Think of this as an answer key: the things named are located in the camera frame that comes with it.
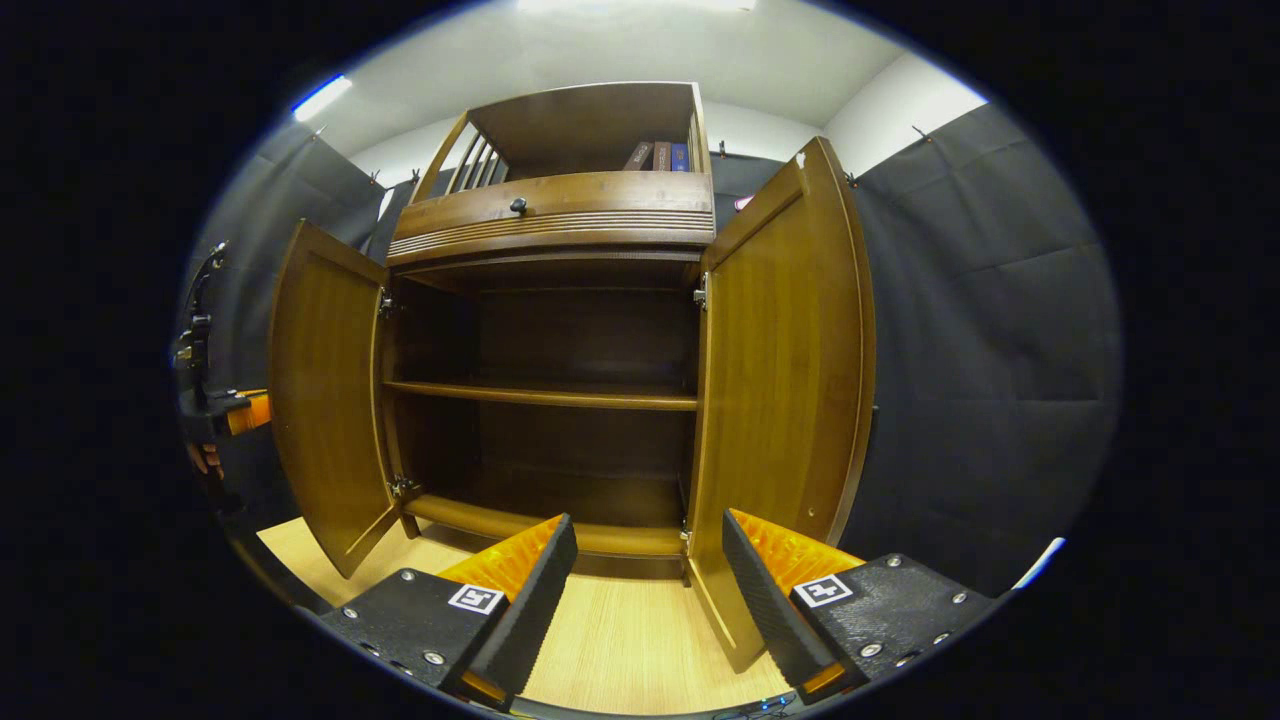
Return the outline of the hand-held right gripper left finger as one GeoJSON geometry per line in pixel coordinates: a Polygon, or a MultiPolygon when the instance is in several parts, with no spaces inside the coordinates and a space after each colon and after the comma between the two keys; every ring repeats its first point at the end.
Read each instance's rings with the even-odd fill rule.
{"type": "Polygon", "coordinates": [[[507,711],[529,683],[577,555],[562,512],[443,571],[397,569],[317,623],[430,691],[507,711]]]}

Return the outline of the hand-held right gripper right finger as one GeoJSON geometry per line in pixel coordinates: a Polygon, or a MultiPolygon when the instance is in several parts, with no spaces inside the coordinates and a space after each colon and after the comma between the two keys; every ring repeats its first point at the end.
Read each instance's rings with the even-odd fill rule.
{"type": "Polygon", "coordinates": [[[996,605],[904,553],[861,560],[737,509],[724,511],[722,550],[767,651],[806,705],[900,674],[996,605]]]}

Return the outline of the wooden cabinet door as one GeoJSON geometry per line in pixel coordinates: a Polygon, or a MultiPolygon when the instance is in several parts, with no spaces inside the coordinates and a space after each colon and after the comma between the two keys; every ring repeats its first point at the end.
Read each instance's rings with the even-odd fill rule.
{"type": "Polygon", "coordinates": [[[381,415],[388,281],[381,264],[301,220],[273,295],[273,437],[296,505],[343,578],[399,516],[381,415]]]}
{"type": "Polygon", "coordinates": [[[722,550],[730,509],[837,543],[870,438],[876,310],[858,209],[809,140],[701,256],[698,451],[687,561],[730,667],[765,644],[722,550]]]}

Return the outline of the wooden double-door shoe cabinet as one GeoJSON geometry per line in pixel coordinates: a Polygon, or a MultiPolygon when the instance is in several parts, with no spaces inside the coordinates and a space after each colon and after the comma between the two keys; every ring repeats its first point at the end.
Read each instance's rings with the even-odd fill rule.
{"type": "MultiPolygon", "coordinates": [[[[692,82],[581,85],[463,111],[370,258],[389,274],[381,383],[698,398],[701,256],[742,210],[721,220],[710,160],[692,82]],[[641,141],[687,143],[691,170],[623,170],[641,141]]],[[[394,525],[503,539],[567,512],[585,552],[676,560],[691,582],[698,410],[381,387],[381,415],[394,525]]]]}

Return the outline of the wooden inner shelf board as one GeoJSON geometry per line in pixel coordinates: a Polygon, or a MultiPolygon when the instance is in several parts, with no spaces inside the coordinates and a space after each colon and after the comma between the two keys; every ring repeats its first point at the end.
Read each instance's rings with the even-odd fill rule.
{"type": "Polygon", "coordinates": [[[520,404],[549,407],[588,407],[663,413],[694,413],[699,409],[699,402],[695,396],[678,395],[636,395],[620,392],[588,392],[581,389],[524,389],[398,380],[384,380],[381,386],[384,389],[426,397],[462,398],[483,402],[520,404]]]}

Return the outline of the small ceiling light panel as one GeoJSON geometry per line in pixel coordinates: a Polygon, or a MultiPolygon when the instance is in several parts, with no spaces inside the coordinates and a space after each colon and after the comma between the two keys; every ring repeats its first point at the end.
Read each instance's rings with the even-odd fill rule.
{"type": "Polygon", "coordinates": [[[353,82],[348,77],[343,74],[334,76],[297,102],[292,108],[291,114],[297,122],[312,120],[317,114],[342,97],[352,86],[353,82]]]}

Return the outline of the black backdrop cloth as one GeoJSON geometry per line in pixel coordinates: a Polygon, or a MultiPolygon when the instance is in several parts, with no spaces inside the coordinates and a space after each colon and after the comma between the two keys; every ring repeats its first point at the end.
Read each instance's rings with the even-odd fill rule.
{"type": "MultiPolygon", "coordinates": [[[[1082,506],[1115,418],[1117,306],[1100,238],[1070,187],[984,105],[919,135],[883,164],[882,179],[847,172],[835,138],[817,133],[792,141],[783,160],[726,200],[716,183],[730,158],[710,141],[701,104],[721,220],[817,136],[832,143],[855,199],[877,374],[867,459],[835,544],[900,550],[991,594],[1011,587],[1082,506]]],[[[206,388],[268,392],[273,295],[301,220],[380,259],[426,172],[390,213],[380,249],[301,211],[248,247],[205,242],[205,258],[227,243],[204,296],[212,315],[206,388]]]]}

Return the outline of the large ceiling light panel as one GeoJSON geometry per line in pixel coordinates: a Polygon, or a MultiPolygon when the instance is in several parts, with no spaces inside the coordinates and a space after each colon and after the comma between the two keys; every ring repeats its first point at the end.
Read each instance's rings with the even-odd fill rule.
{"type": "Polygon", "coordinates": [[[751,12],[759,0],[516,0],[521,12],[614,10],[686,6],[705,12],[751,12]]]}

